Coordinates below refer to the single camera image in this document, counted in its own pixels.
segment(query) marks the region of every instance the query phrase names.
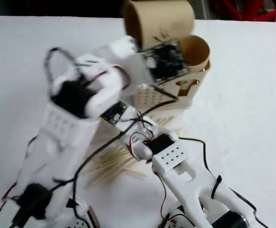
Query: cardboard tube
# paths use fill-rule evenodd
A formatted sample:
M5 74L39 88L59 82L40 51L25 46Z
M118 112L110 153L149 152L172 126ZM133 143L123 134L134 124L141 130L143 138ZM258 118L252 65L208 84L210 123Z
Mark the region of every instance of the cardboard tube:
M179 44L190 73L199 72L206 67L210 48L203 38L191 35L180 39Z
M142 50L189 36L194 20L194 11L184 0L128 1L124 9L126 33L137 40Z

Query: circuit board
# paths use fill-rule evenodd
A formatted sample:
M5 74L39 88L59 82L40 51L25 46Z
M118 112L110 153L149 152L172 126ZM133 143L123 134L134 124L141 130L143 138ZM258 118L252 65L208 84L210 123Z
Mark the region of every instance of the circuit board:
M188 73L177 40L163 42L145 51L143 57L156 85Z
M115 105L111 106L105 113L103 113L101 117L115 126L127 108L127 104L119 101Z

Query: white surface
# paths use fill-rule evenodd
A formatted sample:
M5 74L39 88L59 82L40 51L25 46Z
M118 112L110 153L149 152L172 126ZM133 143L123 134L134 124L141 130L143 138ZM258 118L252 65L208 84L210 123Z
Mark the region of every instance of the white surface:
M40 127L47 99L45 52L61 46L79 56L123 34L120 19L0 17L0 198ZM275 228L276 23L196 21L195 34L211 47L212 69L181 120L187 136L207 142L212 172L251 200L258 217ZM54 67L62 73L65 64L57 59ZM201 145L184 143L192 156L201 155ZM150 165L141 167L150 171ZM124 174L79 194L103 228L152 228L160 221L163 189L155 176ZM169 196L166 206L173 201Z

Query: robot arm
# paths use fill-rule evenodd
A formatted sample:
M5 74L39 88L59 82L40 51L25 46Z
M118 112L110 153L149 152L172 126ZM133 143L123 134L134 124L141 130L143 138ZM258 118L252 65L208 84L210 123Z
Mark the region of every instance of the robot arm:
M152 161L153 171L178 198L179 205L171 211L171 215L183 213L196 227L216 228L221 227L215 223L224 214L220 214L218 218L211 218L211 215L221 207L225 214L228 211L226 208L236 213L241 220L241 227L247 228L254 224L253 210L224 182L218 185L214 197L224 206L213 207L214 200L209 196L216 178L192 161L189 152L182 149L179 138L173 131L156 126L147 117L143 119L153 126L146 127L141 122L134 123L133 120L122 121L137 119L137 112L133 107L118 102L122 91L127 95L133 94L140 84L161 83L169 80L170 75L180 76L187 73L177 55L175 43L167 43L155 50L155 57L152 50L137 53L133 38L125 37L96 50L94 54L79 57L65 75L51 81L50 100L42 126L18 176L16 192L21 199L20 204L18 202L20 209L13 220L40 195L55 187L57 180L69 180L74 176L84 160L85 152L99 125L98 117L101 116L122 132L132 125L120 140L137 159ZM165 65L166 61L160 61L160 64L154 66L154 59L164 60L169 50L172 50L173 59L177 61L173 65ZM158 75L159 67L168 67L168 75ZM145 142L143 136L134 135L134 132L149 134L150 140ZM185 172L191 176L190 181L181 178L181 174ZM33 221L38 227L61 228L73 224L75 217L72 209L66 207L71 190L71 185L68 184L49 194L47 203L38 208L37 213L32 211L18 226L22 228L28 222L27 227L30 227L30 216L39 219ZM205 216L200 202L209 216ZM76 203L80 206L80 213L86 211L84 203ZM173 220L184 222L180 217Z
M133 119L137 116L133 107L120 116L120 120ZM174 215L185 215L194 226L182 216L175 216L179 227L199 228L250 228L256 219L254 210L243 202L226 184L220 182L214 190L217 178L199 162L190 158L188 149L184 149L174 131L156 125L148 117L143 117L151 125L137 124L132 131L123 136L122 141L130 149L133 156L142 160L151 160L152 169L169 187L178 199L178 204L171 209L170 218ZM120 130L129 122L119 121L114 124ZM151 138L146 141L143 135ZM130 147L134 132L136 140ZM165 227L173 227L167 220Z

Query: red wire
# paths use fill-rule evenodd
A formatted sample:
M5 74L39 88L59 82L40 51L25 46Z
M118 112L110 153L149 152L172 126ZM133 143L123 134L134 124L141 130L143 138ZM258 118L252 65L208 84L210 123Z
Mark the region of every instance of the red wire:
M101 71L99 74L97 74L91 81L86 83L86 86L89 86L91 83L93 83L98 77L100 77L103 74L106 74L107 70L103 70Z
M137 116L138 116L138 119L143 120L143 117L142 117L142 113L141 113L141 112L138 112ZM143 122L143 121L141 121L141 123L142 123L142 126L143 126L146 130L148 130L148 131L151 133L151 140L153 140L153 139L154 139L154 134L153 134L153 132L152 132L150 129L148 129L148 128L144 125L144 122Z
M6 193L2 196L1 201L4 202L6 197L9 195L9 193L11 192L11 190L16 186L16 182L13 183L10 188L6 191Z
M128 75L128 73L126 72L126 70L122 66L119 66L119 65L113 65L113 67L117 68L118 70L120 70L125 75L125 77L128 80L128 83L122 89L128 88L129 85L130 85L131 80L130 80L130 76Z

